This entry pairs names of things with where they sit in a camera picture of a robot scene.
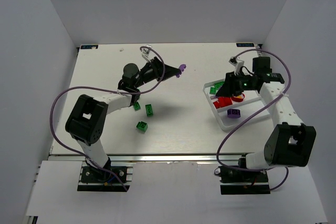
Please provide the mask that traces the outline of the red lego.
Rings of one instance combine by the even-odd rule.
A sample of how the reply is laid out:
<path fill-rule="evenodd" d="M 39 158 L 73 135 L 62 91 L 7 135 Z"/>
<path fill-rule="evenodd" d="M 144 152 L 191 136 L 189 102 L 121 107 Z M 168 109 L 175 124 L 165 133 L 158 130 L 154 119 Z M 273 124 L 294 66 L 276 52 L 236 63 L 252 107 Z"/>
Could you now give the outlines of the red lego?
<path fill-rule="evenodd" d="M 230 97 L 225 97 L 226 98 L 226 102 L 227 102 L 227 106 L 230 106 L 233 104 L 232 100 Z"/>

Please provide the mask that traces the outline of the green 2x3 lego plate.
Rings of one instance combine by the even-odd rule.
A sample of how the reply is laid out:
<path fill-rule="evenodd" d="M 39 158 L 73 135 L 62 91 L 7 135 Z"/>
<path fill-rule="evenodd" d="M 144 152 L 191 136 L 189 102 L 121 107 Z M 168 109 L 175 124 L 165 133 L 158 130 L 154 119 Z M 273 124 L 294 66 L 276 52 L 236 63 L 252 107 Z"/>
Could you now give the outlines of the green 2x3 lego plate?
<path fill-rule="evenodd" d="M 220 89 L 220 88 L 222 87 L 223 84 L 224 84 L 224 82 L 218 82 L 218 83 L 215 83 L 215 84 L 214 84 L 214 88 L 215 88 L 216 90 L 218 90 L 218 89 Z"/>

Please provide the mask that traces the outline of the red 2x4 lego brick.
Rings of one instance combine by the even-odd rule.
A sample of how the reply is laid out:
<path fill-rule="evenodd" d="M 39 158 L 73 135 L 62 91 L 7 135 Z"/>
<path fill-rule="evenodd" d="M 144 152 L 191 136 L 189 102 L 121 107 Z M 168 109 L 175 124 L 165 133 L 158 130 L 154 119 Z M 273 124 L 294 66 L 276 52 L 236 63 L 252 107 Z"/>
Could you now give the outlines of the red 2x4 lego brick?
<path fill-rule="evenodd" d="M 226 102 L 226 98 L 225 97 L 219 97 L 217 99 L 217 103 L 218 103 L 218 107 L 219 108 L 223 108 L 223 107 L 227 106 L 227 102 Z"/>

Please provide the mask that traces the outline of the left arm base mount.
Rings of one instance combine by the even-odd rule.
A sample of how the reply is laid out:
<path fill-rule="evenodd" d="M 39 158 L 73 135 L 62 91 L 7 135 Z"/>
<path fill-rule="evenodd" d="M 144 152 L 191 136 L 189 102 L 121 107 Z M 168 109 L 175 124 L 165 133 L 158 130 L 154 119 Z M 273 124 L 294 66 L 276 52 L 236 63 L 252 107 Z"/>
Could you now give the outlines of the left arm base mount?
<path fill-rule="evenodd" d="M 126 163 L 120 163 L 119 165 L 112 165 L 110 169 L 119 177 L 125 188 L 128 190 L 132 181 L 133 166 L 129 166 Z M 95 167 L 90 167 L 87 163 L 82 162 L 77 191 L 125 193 L 125 188 L 114 175 Z"/>

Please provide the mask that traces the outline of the purple round lego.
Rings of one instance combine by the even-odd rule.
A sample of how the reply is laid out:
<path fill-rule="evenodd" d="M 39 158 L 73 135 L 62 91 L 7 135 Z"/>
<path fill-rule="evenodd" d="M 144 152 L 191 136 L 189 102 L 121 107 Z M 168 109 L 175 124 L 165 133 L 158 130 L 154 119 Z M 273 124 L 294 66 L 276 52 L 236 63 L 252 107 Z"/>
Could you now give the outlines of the purple round lego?
<path fill-rule="evenodd" d="M 227 117 L 230 119 L 238 119 L 241 117 L 241 113 L 239 109 L 228 109 Z"/>

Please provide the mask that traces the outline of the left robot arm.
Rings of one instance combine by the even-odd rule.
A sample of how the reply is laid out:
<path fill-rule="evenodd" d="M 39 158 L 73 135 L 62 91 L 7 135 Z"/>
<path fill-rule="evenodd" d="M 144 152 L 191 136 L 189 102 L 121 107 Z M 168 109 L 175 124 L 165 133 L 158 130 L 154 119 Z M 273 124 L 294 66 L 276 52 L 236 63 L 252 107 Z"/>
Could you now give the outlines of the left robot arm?
<path fill-rule="evenodd" d="M 66 122 L 65 130 L 81 146 L 90 167 L 110 169 L 110 158 L 100 141 L 107 115 L 133 106 L 140 97 L 140 86 L 153 80 L 165 81 L 174 76 L 179 77 L 185 68 L 185 64 L 178 68 L 168 66 L 157 57 L 147 62 L 142 69 L 134 63 L 129 63 L 123 68 L 123 75 L 118 84 L 118 89 L 127 94 L 111 93 L 96 98 L 83 94 L 78 98 Z"/>

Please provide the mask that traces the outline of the small red lego brick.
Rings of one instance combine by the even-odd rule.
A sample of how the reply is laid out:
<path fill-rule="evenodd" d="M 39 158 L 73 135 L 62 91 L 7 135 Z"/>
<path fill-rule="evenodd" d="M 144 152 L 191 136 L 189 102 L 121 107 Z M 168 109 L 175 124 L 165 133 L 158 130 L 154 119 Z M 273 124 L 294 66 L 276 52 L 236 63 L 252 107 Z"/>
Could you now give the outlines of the small red lego brick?
<path fill-rule="evenodd" d="M 213 102 L 213 105 L 216 109 L 219 109 L 221 107 L 218 101 Z"/>

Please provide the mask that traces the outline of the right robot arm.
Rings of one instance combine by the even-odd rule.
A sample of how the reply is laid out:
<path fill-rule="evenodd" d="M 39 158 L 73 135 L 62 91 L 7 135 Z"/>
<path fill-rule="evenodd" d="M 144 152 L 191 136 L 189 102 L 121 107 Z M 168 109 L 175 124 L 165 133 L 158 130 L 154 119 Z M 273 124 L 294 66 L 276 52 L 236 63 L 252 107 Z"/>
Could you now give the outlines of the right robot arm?
<path fill-rule="evenodd" d="M 304 124 L 291 105 L 287 97 L 290 82 L 285 82 L 281 74 L 272 71 L 269 57 L 254 58 L 251 74 L 243 73 L 236 57 L 230 61 L 235 71 L 226 74 L 216 95 L 235 97 L 252 90 L 257 91 L 265 102 L 264 107 L 239 123 L 232 132 L 263 111 L 269 112 L 274 125 L 264 149 L 242 156 L 235 170 L 261 172 L 274 167 L 307 166 L 317 133 L 313 126 Z"/>

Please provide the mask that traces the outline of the red flower lego brick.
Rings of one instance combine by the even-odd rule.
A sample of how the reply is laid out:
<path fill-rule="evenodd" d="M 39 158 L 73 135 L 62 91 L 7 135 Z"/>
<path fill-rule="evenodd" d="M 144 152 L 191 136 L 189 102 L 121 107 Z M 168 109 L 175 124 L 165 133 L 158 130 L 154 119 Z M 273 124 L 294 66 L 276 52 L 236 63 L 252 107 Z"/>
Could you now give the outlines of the red flower lego brick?
<path fill-rule="evenodd" d="M 245 95 L 243 93 L 238 96 L 231 97 L 231 100 L 234 102 L 243 102 L 244 99 Z"/>

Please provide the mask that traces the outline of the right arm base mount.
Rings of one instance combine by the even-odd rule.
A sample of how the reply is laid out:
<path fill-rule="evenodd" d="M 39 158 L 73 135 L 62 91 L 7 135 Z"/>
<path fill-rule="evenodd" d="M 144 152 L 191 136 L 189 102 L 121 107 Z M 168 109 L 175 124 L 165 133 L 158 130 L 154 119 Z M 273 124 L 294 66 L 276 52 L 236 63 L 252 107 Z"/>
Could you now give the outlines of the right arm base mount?
<path fill-rule="evenodd" d="M 243 172 L 219 166 L 214 175 L 220 178 L 222 195 L 267 195 L 270 194 L 266 172 Z"/>

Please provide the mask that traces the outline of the purple lego brick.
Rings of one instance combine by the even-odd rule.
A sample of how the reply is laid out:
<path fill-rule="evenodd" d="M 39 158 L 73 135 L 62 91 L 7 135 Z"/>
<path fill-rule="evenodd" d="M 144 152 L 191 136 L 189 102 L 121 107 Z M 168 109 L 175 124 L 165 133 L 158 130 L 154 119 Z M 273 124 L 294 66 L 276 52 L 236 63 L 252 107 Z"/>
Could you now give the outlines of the purple lego brick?
<path fill-rule="evenodd" d="M 184 72 L 184 70 L 186 69 L 186 64 L 181 64 L 178 69 L 179 69 L 179 73 L 176 75 L 177 78 L 179 78 Z"/>

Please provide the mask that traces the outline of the small green lego brick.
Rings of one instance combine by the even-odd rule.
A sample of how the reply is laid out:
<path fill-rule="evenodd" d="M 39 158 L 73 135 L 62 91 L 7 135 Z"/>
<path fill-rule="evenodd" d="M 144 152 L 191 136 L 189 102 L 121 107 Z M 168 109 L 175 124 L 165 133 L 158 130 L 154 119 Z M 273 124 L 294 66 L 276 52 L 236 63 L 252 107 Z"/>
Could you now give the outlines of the small green lego brick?
<path fill-rule="evenodd" d="M 215 87 L 210 87 L 209 93 L 212 95 L 216 94 L 216 88 Z"/>

